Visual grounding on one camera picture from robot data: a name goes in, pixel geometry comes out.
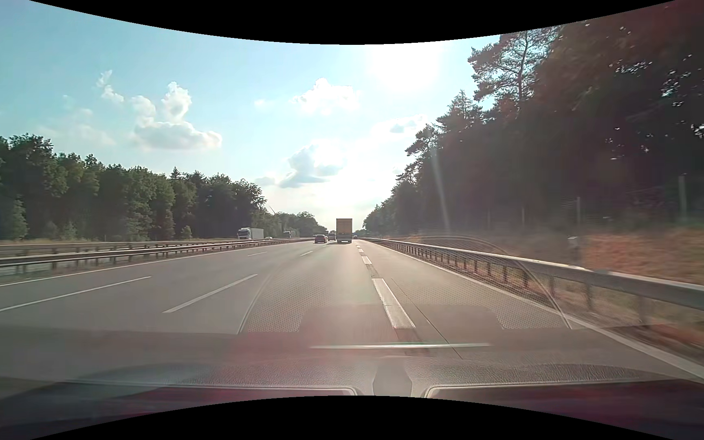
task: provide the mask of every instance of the box truck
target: box truck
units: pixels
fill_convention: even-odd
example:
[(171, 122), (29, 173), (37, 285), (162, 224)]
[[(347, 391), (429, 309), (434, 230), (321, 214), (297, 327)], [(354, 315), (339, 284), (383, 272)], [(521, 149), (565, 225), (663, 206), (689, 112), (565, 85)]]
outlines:
[(337, 218), (336, 219), (336, 242), (337, 243), (352, 243), (352, 219)]
[(239, 240), (265, 240), (265, 229), (260, 228), (240, 228), (238, 229)]

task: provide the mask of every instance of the forest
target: forest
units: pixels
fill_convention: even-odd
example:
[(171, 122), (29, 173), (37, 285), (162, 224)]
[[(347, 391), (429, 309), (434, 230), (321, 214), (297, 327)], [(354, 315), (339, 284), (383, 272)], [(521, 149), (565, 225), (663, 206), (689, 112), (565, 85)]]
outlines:
[(704, 222), (704, 0), (501, 35), (468, 63), (474, 94), (417, 133), (361, 232)]
[(56, 153), (50, 139), (0, 135), (0, 240), (183, 240), (238, 228), (327, 233), (308, 212), (271, 212), (262, 189), (229, 176), (157, 174)]

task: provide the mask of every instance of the blue sky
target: blue sky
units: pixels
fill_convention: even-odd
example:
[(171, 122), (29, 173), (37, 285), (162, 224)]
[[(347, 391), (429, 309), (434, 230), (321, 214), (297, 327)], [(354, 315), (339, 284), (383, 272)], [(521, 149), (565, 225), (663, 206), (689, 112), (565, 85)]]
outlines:
[(0, 134), (44, 135), (106, 164), (245, 178), (277, 211), (360, 228), (414, 133), (474, 90), (471, 48), (496, 40), (256, 42), (0, 0)]

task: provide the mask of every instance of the lane marking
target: lane marking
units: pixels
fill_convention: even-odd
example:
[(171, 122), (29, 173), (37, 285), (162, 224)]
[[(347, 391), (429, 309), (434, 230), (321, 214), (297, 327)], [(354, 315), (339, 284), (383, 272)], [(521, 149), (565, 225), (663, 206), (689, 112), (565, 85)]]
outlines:
[[(396, 251), (396, 250), (394, 250), (394, 249), (390, 249), (389, 247), (381, 246), (381, 245), (380, 245), (380, 247), (382, 247), (382, 248), (384, 248), (384, 249), (387, 249), (387, 250), (389, 250), (389, 251), (395, 252), (395, 253), (398, 254), (398, 255), (404, 255), (405, 257), (409, 257), (409, 258), (411, 258), (411, 259), (413, 259), (413, 260), (416, 260), (416, 261), (418, 261), (418, 262), (425, 263), (426, 265), (434, 266), (435, 268), (440, 269), (440, 270), (443, 270), (443, 271), (445, 271), (446, 273), (451, 273), (451, 274), (453, 274), (453, 275), (460, 276), (461, 278), (466, 279), (466, 280), (468, 280), (468, 281), (471, 281), (472, 283), (479, 284), (479, 285), (481, 285), (481, 286), (484, 286), (485, 288), (494, 290), (494, 291), (496, 291), (496, 292), (499, 292), (499, 293), (501, 293), (501, 294), (507, 295), (507, 296), (509, 296), (509, 297), (513, 297), (513, 298), (516, 299), (516, 300), (523, 301), (523, 302), (525, 302), (525, 303), (527, 303), (527, 304), (533, 305), (534, 307), (540, 308), (540, 309), (544, 310), (545, 312), (550, 312), (550, 313), (553, 313), (554, 315), (558, 315), (558, 316), (561, 315), (559, 312), (555, 311), (555, 310), (552, 309), (552, 308), (546, 307), (546, 306), (544, 306), (544, 305), (542, 305), (542, 304), (539, 304), (539, 303), (534, 302), (534, 301), (532, 301), (532, 300), (526, 299), (526, 298), (524, 298), (524, 297), (520, 297), (520, 296), (518, 296), (518, 295), (511, 294), (511, 293), (507, 292), (506, 290), (500, 289), (500, 288), (495, 287), (495, 286), (490, 286), (490, 285), (488, 285), (488, 284), (484, 284), (483, 282), (478, 281), (478, 280), (476, 280), (476, 279), (474, 279), (474, 278), (470, 278), (470, 277), (468, 277), (468, 276), (466, 276), (466, 275), (461, 275), (460, 273), (453, 272), (453, 271), (451, 271), (450, 269), (447, 269), (447, 268), (443, 268), (443, 267), (434, 265), (434, 264), (431, 263), (431, 262), (427, 262), (427, 261), (421, 260), (421, 259), (419, 259), (419, 258), (413, 257), (412, 255), (403, 254), (403, 253), (401, 253), (401, 252), (399, 252), (399, 251)], [(587, 328), (589, 328), (589, 329), (591, 329), (591, 330), (593, 330), (593, 331), (596, 331), (596, 332), (599, 333), (599, 334), (602, 334), (602, 335), (605, 335), (605, 336), (609, 337), (609, 338), (612, 339), (613, 341), (619, 342), (619, 343), (621, 343), (621, 344), (623, 344), (623, 345), (626, 345), (626, 346), (629, 347), (629, 348), (632, 348), (633, 350), (637, 350), (637, 351), (639, 351), (639, 352), (641, 352), (641, 353), (643, 353), (643, 354), (645, 354), (645, 355), (649, 355), (649, 356), (651, 356), (651, 357), (654, 358), (654, 359), (658, 359), (658, 360), (660, 360), (660, 361), (662, 361), (662, 362), (664, 362), (664, 363), (666, 363), (666, 364), (668, 364), (668, 365), (672, 365), (672, 366), (678, 368), (679, 370), (683, 370), (683, 371), (685, 371), (685, 372), (687, 372), (687, 373), (693, 374), (693, 375), (695, 375), (695, 376), (697, 376), (697, 377), (699, 377), (699, 378), (701, 378), (701, 379), (704, 380), (704, 366), (699, 365), (698, 363), (694, 363), (694, 362), (690, 361), (689, 359), (681, 358), (680, 356), (673, 355), (673, 354), (671, 354), (671, 353), (665, 352), (665, 351), (663, 351), (663, 350), (660, 350), (659, 348), (652, 347), (651, 345), (647, 345), (647, 344), (644, 344), (644, 343), (639, 342), (639, 341), (633, 341), (633, 340), (628, 339), (628, 338), (626, 338), (626, 337), (623, 337), (623, 336), (621, 336), (621, 335), (615, 334), (615, 333), (613, 333), (613, 332), (611, 332), (611, 331), (609, 331), (609, 330), (605, 330), (605, 329), (602, 329), (601, 327), (598, 327), (598, 326), (593, 325), (593, 324), (591, 324), (591, 323), (587, 323), (586, 321), (584, 321), (584, 320), (582, 320), (582, 319), (580, 319), (580, 318), (576, 318), (576, 317), (574, 317), (574, 316), (572, 316), (572, 315), (568, 315), (568, 314), (564, 313), (564, 316), (565, 316), (565, 317), (567, 318), (567, 320), (569, 320), (569, 321), (572, 321), (572, 322), (574, 322), (574, 323), (577, 323), (577, 324), (580, 324), (580, 325), (582, 325), (582, 326), (585, 326), (585, 327), (587, 327)]]
[(403, 343), (403, 344), (369, 344), (369, 345), (314, 345), (311, 348), (321, 348), (321, 349), (382, 349), (382, 348), (475, 348), (475, 347), (491, 347), (491, 344), (482, 342), (479, 344), (468, 343), (468, 344), (430, 344), (430, 343)]
[(210, 255), (221, 255), (221, 254), (227, 254), (229, 252), (238, 252), (238, 251), (246, 251), (246, 250), (247, 250), (246, 248), (230, 249), (229, 251), (218, 251), (218, 252), (210, 252), (210, 253), (206, 253), (206, 254), (187, 255), (186, 257), (170, 257), (170, 258), (165, 258), (163, 260), (156, 260), (154, 262), (135, 263), (134, 265), (121, 265), (121, 266), (115, 266), (115, 267), (109, 267), (109, 268), (96, 268), (94, 270), (86, 270), (83, 272), (65, 273), (64, 275), (45, 276), (43, 278), (26, 279), (24, 281), (16, 281), (14, 283), (0, 284), (0, 287), (14, 286), (16, 284), (23, 284), (23, 283), (33, 283), (34, 281), (45, 281), (46, 279), (63, 278), (65, 276), (85, 275), (87, 273), (102, 272), (104, 270), (113, 270), (115, 268), (130, 268), (130, 267), (140, 266), (140, 265), (152, 265), (154, 263), (174, 262), (176, 260), (183, 260), (184, 258), (208, 257)]
[(84, 293), (86, 293), (86, 292), (91, 292), (92, 290), (99, 290), (99, 289), (104, 289), (104, 288), (106, 288), (106, 287), (119, 286), (119, 285), (121, 285), (121, 284), (132, 283), (133, 281), (140, 281), (141, 279), (147, 279), (147, 278), (151, 278), (151, 277), (150, 277), (150, 276), (143, 276), (142, 278), (135, 278), (135, 279), (130, 279), (129, 281), (121, 281), (120, 283), (113, 283), (113, 284), (108, 284), (108, 285), (106, 285), (106, 286), (94, 287), (94, 288), (92, 288), (92, 289), (80, 290), (80, 291), (78, 291), (78, 292), (73, 292), (73, 293), (71, 293), (71, 294), (59, 295), (59, 296), (57, 296), (57, 297), (45, 298), (45, 299), (41, 299), (41, 300), (37, 300), (37, 301), (32, 301), (32, 302), (27, 302), (27, 303), (19, 304), (19, 305), (11, 305), (11, 306), (9, 306), (9, 307), (0, 308), (0, 312), (5, 312), (5, 310), (12, 310), (12, 309), (14, 309), (14, 308), (19, 308), (19, 307), (26, 307), (27, 305), (38, 304), (38, 303), (41, 303), (41, 302), (52, 301), (52, 300), (59, 299), (59, 298), (71, 297), (72, 295), (84, 294)]
[(219, 287), (218, 289), (212, 290), (212, 291), (208, 292), (208, 293), (205, 294), (205, 295), (200, 295), (200, 296), (196, 297), (195, 299), (191, 299), (191, 300), (185, 302), (184, 304), (176, 305), (176, 306), (173, 307), (173, 308), (169, 308), (168, 310), (165, 310), (165, 311), (162, 312), (162, 313), (172, 313), (172, 312), (175, 312), (176, 310), (180, 310), (180, 309), (186, 307), (187, 305), (192, 305), (192, 304), (194, 304), (194, 303), (196, 303), (196, 302), (198, 302), (198, 301), (200, 301), (200, 300), (202, 300), (202, 299), (205, 299), (205, 298), (207, 298), (207, 297), (209, 297), (209, 296), (211, 296), (211, 295), (218, 294), (219, 292), (223, 291), (224, 289), (228, 289), (228, 288), (230, 288), (230, 287), (232, 287), (232, 286), (234, 286), (234, 285), (236, 285), (236, 284), (243, 283), (243, 282), (246, 281), (247, 279), (254, 278), (255, 276), (257, 276), (256, 273), (255, 273), (254, 275), (249, 275), (249, 276), (247, 276), (246, 278), (241, 278), (241, 279), (239, 279), (238, 281), (234, 281), (234, 282), (228, 284), (227, 286)]
[(414, 330), (415, 323), (409, 319), (409, 315), (401, 304), (393, 295), (393, 291), (390, 290), (389, 286), (383, 278), (373, 278), (374, 287), (376, 288), (376, 293), (379, 295), (379, 299), (382, 300), (382, 305), (385, 307), (385, 313), (390, 319), (390, 324), (396, 330)]

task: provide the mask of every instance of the sun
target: sun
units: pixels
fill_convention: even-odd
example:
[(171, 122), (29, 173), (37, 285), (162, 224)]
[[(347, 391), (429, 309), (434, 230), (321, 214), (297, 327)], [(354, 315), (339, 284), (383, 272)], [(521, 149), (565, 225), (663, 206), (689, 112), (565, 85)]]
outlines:
[(412, 92), (439, 76), (444, 42), (366, 45), (367, 72), (393, 92)]

